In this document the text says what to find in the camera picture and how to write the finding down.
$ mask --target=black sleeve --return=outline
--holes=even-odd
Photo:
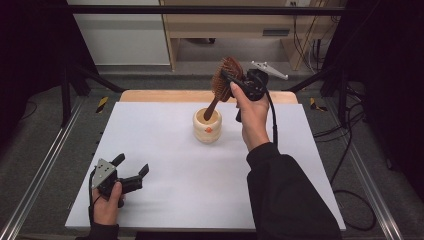
[[[87,237],[79,237],[75,240],[118,240],[119,225],[101,225],[93,222],[90,234]]]
[[[333,214],[291,156],[265,143],[250,151],[247,162],[258,239],[341,239]]]

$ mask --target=cup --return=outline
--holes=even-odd
[[[203,115],[206,108],[202,108],[193,116],[194,136],[202,143],[213,143],[221,136],[222,116],[216,109],[209,120],[205,120]]]

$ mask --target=human hand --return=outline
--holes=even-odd
[[[269,142],[266,132],[269,102],[266,96],[258,101],[250,101],[237,84],[231,82],[230,86],[241,112],[243,140],[250,152],[255,147]]]
[[[109,200],[103,198],[97,188],[92,191],[94,200],[93,217],[95,223],[116,225],[116,219],[118,218],[118,202],[119,199],[124,197],[121,196],[121,193],[122,184],[120,182],[116,182],[115,185],[113,185]]]

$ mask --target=brown bristles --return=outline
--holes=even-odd
[[[212,92],[215,94],[217,99],[222,102],[226,102],[231,96],[231,89],[227,81],[222,78],[221,70],[225,70],[232,77],[242,80],[243,69],[235,58],[225,57],[222,59],[221,65],[218,67],[215,75],[212,77]]]

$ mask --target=brush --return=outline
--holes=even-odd
[[[243,68],[234,57],[225,57],[221,60],[221,65],[212,77],[211,87],[215,97],[209,107],[203,114],[203,118],[208,121],[215,110],[219,101],[226,102],[231,96],[231,89],[229,83],[222,78],[221,71],[224,70],[227,74],[236,79],[243,79]]]

